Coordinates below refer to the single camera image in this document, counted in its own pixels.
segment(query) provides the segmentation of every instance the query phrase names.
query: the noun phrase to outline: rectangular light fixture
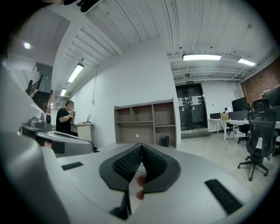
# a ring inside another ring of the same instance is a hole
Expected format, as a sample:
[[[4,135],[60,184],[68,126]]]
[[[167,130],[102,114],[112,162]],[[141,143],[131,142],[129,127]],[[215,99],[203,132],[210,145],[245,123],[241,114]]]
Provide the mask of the rectangular light fixture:
[[[254,66],[256,63],[253,63],[253,62],[250,62],[250,61],[247,61],[247,60],[244,60],[244,59],[239,59],[238,60],[239,63],[243,63],[243,64],[246,64],[246,65],[250,65],[250,66]]]
[[[61,96],[64,96],[65,93],[66,93],[66,89],[63,88],[60,95],[61,95]]]
[[[70,75],[68,82],[73,82],[74,79],[77,77],[77,75],[79,74],[79,72],[83,69],[83,65],[78,63],[76,68],[74,69],[74,71],[72,72],[72,74]]]
[[[221,55],[219,54],[183,54],[183,61],[192,60],[220,60]]]

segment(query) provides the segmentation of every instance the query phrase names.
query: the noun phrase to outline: black t-shirt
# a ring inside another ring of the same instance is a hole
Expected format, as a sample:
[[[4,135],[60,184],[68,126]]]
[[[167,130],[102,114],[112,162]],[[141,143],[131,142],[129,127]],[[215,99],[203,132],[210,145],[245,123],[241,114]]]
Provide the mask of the black t-shirt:
[[[70,121],[72,120],[72,118],[69,118],[68,121],[66,121],[66,122],[62,122],[62,123],[60,122],[60,118],[65,117],[67,115],[69,115],[69,113],[65,109],[65,107],[60,108],[58,110],[57,115],[56,115],[56,130],[57,131],[64,132],[64,133],[67,133],[67,132],[71,131]]]

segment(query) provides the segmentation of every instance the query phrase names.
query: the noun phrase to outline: brick wall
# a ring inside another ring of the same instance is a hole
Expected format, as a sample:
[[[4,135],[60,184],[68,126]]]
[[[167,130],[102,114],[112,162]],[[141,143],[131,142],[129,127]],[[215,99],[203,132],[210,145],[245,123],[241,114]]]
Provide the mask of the brick wall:
[[[249,104],[261,98],[261,93],[280,84],[280,57],[256,75],[241,83]]]

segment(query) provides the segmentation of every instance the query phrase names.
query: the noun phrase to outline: door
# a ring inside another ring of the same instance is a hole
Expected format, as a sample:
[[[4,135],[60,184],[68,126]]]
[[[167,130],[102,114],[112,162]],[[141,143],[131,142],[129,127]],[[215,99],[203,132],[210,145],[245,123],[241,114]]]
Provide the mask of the door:
[[[176,91],[181,130],[207,128],[207,113],[201,84],[178,86]]]

